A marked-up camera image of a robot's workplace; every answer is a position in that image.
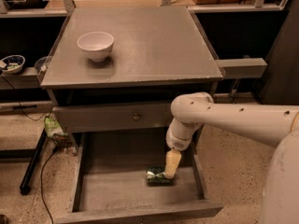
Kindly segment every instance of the open drawer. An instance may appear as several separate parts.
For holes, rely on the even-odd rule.
[[[146,171],[164,166],[166,128],[84,133],[71,212],[57,223],[157,223],[213,217],[194,144],[171,186],[149,186]]]

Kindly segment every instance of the white bowl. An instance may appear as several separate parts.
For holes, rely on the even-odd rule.
[[[1,60],[1,68],[3,73],[16,74],[22,70],[25,58],[21,55],[11,55]]]
[[[92,32],[82,35],[77,44],[89,59],[102,62],[112,52],[114,37],[104,32]]]

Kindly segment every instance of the closed drawer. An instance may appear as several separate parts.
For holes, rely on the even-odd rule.
[[[166,127],[172,120],[170,103],[54,107],[68,133]]]

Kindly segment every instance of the tabletop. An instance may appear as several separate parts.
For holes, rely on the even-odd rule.
[[[83,34],[114,36],[110,56],[96,63],[77,45]],[[41,83],[45,89],[117,88],[221,80],[186,7],[75,8]]]

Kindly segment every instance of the floor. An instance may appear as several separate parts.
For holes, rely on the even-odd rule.
[[[26,114],[33,119],[39,119],[44,112],[47,115],[49,111],[46,107],[25,109]],[[39,121],[33,121],[20,110],[0,112],[0,148],[34,148],[43,131],[43,121],[44,116]],[[28,162],[0,161],[0,214],[7,215],[9,223],[51,223],[41,199],[40,173],[52,149],[53,143],[47,142],[28,195],[21,195],[19,190]],[[257,223],[263,183],[275,149],[208,126],[201,134],[197,149],[210,200],[223,203],[224,208],[215,217],[171,221],[167,224]],[[76,163],[77,157],[71,151],[62,149],[54,154],[44,169],[44,198],[54,220],[65,216],[69,210]]]

